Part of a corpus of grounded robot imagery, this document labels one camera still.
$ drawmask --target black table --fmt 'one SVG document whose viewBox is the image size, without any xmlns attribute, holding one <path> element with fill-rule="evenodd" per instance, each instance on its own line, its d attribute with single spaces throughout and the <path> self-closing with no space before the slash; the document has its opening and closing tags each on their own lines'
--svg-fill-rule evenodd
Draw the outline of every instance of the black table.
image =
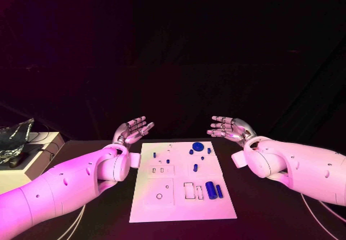
<svg viewBox="0 0 346 240">
<path fill-rule="evenodd" d="M 302 195 L 280 182 L 260 178 L 249 167 L 237 168 L 231 155 L 241 147 L 223 138 L 143 139 L 130 151 L 142 152 L 142 143 L 213 141 L 239 219 L 129 223 L 136 190 L 138 169 L 86 207 L 73 240 L 259 240 L 334 239 L 318 224 Z M 70 141 L 48 169 L 64 161 L 100 150 L 110 141 Z M 329 231 L 346 239 L 346 226 L 319 202 L 308 198 L 312 210 Z M 24 232 L 15 239 L 57 240 L 81 210 L 63 215 Z"/>
</svg>

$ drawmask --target white board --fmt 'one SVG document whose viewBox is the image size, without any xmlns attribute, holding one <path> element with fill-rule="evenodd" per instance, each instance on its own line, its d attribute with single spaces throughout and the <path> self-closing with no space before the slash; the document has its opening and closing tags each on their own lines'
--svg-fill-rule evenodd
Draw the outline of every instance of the white board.
<svg viewBox="0 0 346 240">
<path fill-rule="evenodd" d="M 204 150 L 194 154 L 194 142 L 143 143 L 130 223 L 237 219 L 214 145 L 201 143 Z M 210 181 L 224 198 L 210 199 Z"/>
</svg>

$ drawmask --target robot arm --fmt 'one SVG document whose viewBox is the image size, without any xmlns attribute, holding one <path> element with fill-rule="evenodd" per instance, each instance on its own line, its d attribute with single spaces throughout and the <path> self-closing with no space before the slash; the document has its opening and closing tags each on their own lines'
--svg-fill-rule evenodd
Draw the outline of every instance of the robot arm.
<svg viewBox="0 0 346 240">
<path fill-rule="evenodd" d="M 2 240 L 83 207 L 126 179 L 130 167 L 141 167 L 142 155 L 129 152 L 129 148 L 155 126 L 152 122 L 142 127 L 145 119 L 119 127 L 113 144 L 63 162 L 31 183 L 0 195 Z"/>
<path fill-rule="evenodd" d="M 214 123 L 211 126 L 218 129 L 207 133 L 244 147 L 233 155 L 239 168 L 249 165 L 260 178 L 282 182 L 324 202 L 346 206 L 346 156 L 319 147 L 257 136 L 239 118 L 214 116 L 213 119 L 223 123 Z"/>
</svg>

